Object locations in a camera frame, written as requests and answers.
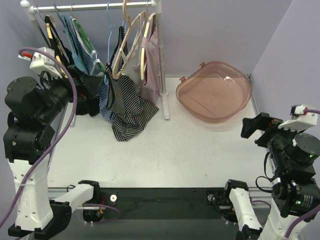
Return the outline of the light blue wire hanger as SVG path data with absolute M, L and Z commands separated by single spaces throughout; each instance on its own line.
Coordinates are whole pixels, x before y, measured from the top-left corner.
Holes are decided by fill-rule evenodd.
M 106 14 L 107 14 L 107 18 L 108 18 L 108 23 L 109 23 L 109 35 L 108 35 L 108 39 L 107 39 L 107 60 L 106 60 L 106 65 L 105 65 L 105 70 L 104 70 L 104 77 L 103 77 L 103 83 L 105 86 L 107 86 L 107 65 L 110 64 L 110 60 L 111 60 L 111 51 L 110 51 L 110 47 L 111 47 L 111 38 L 112 38 L 112 33 L 113 33 L 113 29 L 115 27 L 117 27 L 117 25 L 114 25 L 113 22 L 112 22 L 112 18 L 109 14 L 109 9 L 110 9 L 110 4 L 111 2 L 109 1 L 107 3 L 107 6 L 106 6 Z

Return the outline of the black white striped tank top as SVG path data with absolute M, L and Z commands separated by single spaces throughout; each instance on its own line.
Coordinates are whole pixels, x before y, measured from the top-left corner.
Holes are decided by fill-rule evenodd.
M 129 141 L 146 128 L 159 108 L 137 94 L 128 76 L 121 75 L 115 79 L 110 64 L 106 65 L 105 77 L 109 85 L 106 110 L 112 115 L 114 136 L 119 142 Z

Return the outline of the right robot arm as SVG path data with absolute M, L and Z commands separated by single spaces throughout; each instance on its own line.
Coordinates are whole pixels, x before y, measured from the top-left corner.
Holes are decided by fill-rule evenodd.
M 305 106 L 295 106 L 287 121 L 264 112 L 242 120 L 242 138 L 262 131 L 255 144 L 267 149 L 265 159 L 270 160 L 273 173 L 268 179 L 267 192 L 272 199 L 266 223 L 261 224 L 247 184 L 227 181 L 221 197 L 234 208 L 238 224 L 236 239 L 296 240 L 316 217 L 320 210 L 320 188 L 314 178 L 313 164 L 320 155 L 320 141 L 306 131 L 317 122 L 317 112 Z

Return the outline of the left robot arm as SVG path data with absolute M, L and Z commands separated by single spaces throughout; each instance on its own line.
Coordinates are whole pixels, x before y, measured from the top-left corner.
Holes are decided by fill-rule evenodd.
M 13 173 L 17 209 L 12 237 L 34 234 L 37 240 L 49 240 L 65 230 L 72 213 L 83 205 L 102 201 L 100 184 L 81 180 L 64 195 L 48 196 L 50 152 L 55 138 L 51 124 L 75 97 L 92 99 L 101 80 L 72 68 L 74 85 L 61 73 L 42 70 L 40 79 L 24 76 L 7 87 L 5 104 L 10 108 L 8 129 L 3 136 L 5 156 Z

